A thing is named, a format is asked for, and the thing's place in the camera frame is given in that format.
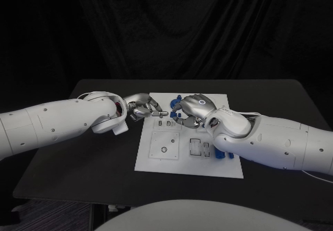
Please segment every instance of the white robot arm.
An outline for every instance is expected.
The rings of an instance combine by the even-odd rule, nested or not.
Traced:
[[[173,111],[180,108],[189,118],[173,119],[189,128],[197,128],[203,122],[220,151],[269,167],[333,175],[333,132],[258,113],[217,109],[202,94],[184,97]]]
[[[94,91],[81,99],[62,100],[0,114],[0,160],[17,153],[68,140],[91,127],[94,133],[128,130],[127,113],[137,121],[148,116],[166,116],[148,94],[121,98]]]

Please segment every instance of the gray floor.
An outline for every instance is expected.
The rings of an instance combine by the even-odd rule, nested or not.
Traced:
[[[30,200],[13,211],[19,211],[20,224],[0,226],[0,231],[88,231],[88,204]]]

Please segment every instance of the black table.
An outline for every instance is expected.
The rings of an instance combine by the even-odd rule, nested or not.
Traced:
[[[223,93],[236,111],[255,111],[330,130],[294,80],[82,80],[70,98],[91,91]],[[39,149],[14,197],[140,206],[171,199],[232,203],[288,220],[333,220],[333,185],[301,171],[241,159],[243,179],[135,172],[143,120],[128,131],[79,137]],[[331,180],[330,176],[316,174]]]

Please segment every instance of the blue component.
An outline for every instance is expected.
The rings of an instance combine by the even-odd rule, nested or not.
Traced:
[[[170,118],[177,117],[177,113],[176,112],[170,112]]]
[[[225,153],[217,148],[215,148],[215,157],[216,159],[225,158]]]
[[[177,96],[177,98],[174,100],[171,100],[170,102],[170,107],[173,108],[176,103],[181,100],[181,95]]]

